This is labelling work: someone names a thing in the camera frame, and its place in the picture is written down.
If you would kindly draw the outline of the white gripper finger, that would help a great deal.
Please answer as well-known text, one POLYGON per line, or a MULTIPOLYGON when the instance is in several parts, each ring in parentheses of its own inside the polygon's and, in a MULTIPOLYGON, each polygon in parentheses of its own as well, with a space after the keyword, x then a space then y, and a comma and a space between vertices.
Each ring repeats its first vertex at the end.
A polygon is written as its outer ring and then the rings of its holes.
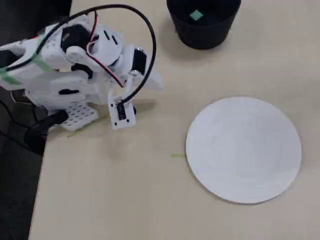
POLYGON ((156 71, 152 71, 143 87, 148 90, 161 91, 164 85, 161 76, 156 71))

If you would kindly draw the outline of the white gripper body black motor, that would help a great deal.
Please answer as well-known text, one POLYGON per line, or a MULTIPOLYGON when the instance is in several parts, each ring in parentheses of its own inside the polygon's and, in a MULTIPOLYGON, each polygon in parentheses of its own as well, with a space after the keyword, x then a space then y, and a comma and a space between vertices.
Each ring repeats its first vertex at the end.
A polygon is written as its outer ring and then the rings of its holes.
POLYGON ((124 47, 121 53, 120 73, 133 76, 134 80, 142 80, 148 66, 148 55, 133 44, 124 47))

